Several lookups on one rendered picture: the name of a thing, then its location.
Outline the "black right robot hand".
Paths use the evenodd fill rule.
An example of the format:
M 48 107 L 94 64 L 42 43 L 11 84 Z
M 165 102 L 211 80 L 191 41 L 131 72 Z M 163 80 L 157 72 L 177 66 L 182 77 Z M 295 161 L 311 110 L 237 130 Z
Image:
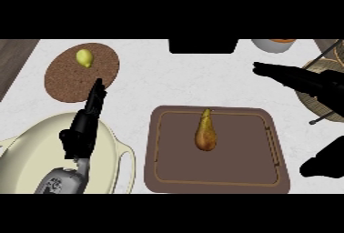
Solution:
M 344 73 L 324 70 L 318 74 L 295 66 L 253 63 L 252 72 L 273 78 L 283 86 L 317 98 L 344 117 Z M 302 177 L 344 177 L 344 136 L 299 166 Z

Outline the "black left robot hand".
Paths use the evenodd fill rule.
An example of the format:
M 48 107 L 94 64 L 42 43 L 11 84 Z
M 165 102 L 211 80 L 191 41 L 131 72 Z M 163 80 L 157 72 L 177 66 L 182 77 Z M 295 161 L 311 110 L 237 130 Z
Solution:
M 64 159 L 88 158 L 91 156 L 97 139 L 97 119 L 107 92 L 101 79 L 95 80 L 91 87 L 84 109 L 76 112 L 69 129 L 58 133 L 64 150 Z

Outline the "brown-yellow pear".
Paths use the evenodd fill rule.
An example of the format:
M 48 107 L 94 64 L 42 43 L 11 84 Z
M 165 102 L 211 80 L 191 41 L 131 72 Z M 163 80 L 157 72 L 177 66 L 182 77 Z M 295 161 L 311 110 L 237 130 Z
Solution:
M 211 151 L 216 146 L 216 133 L 212 126 L 209 108 L 202 111 L 200 122 L 194 134 L 194 145 L 202 151 Z

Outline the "brown rectangular tray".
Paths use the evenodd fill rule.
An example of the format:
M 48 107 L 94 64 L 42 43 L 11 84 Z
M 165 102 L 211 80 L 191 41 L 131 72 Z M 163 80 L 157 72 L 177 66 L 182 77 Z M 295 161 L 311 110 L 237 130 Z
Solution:
M 216 146 L 194 145 L 200 106 L 159 106 L 150 115 L 143 181 L 159 193 L 280 193 L 290 189 L 276 128 L 259 108 L 215 107 Z

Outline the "round brown cork placemat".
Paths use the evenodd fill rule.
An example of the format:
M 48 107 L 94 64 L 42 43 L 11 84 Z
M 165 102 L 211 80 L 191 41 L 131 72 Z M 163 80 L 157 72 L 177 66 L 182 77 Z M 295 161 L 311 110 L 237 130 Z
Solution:
M 87 49 L 92 55 L 88 67 L 78 64 L 76 52 Z M 60 102 L 82 102 L 95 80 L 109 86 L 119 71 L 119 58 L 112 48 L 100 43 L 70 47 L 51 61 L 44 74 L 48 95 Z

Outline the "grey bowl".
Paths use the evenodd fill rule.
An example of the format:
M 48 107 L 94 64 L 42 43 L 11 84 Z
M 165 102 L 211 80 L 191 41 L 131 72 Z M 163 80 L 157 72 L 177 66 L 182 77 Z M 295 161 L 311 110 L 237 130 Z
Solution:
M 261 51 L 267 53 L 274 53 L 274 54 L 283 53 L 284 51 L 287 51 L 293 42 L 283 44 L 283 43 L 276 43 L 270 41 L 268 39 L 252 39 L 252 43 L 255 47 L 258 47 Z

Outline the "yellow-green lemon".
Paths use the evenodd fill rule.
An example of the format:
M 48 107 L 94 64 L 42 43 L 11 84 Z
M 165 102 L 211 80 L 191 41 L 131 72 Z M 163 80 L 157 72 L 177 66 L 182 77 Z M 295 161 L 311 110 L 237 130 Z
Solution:
M 92 54 L 91 52 L 87 50 L 87 49 L 81 49 L 78 52 L 76 52 L 76 62 L 81 66 L 84 66 L 85 68 L 88 68 L 92 64 Z

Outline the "dark wooden panel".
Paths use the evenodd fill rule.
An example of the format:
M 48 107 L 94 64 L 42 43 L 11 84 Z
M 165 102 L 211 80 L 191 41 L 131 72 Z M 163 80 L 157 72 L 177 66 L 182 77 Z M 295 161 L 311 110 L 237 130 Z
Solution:
M 36 43 L 36 39 L 0 39 L 0 101 L 5 96 Z

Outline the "black appliance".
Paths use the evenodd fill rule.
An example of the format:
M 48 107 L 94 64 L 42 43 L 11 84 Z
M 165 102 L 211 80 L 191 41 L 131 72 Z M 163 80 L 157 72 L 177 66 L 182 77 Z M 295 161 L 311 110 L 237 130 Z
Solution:
M 236 48 L 236 39 L 169 39 L 172 54 L 230 54 Z

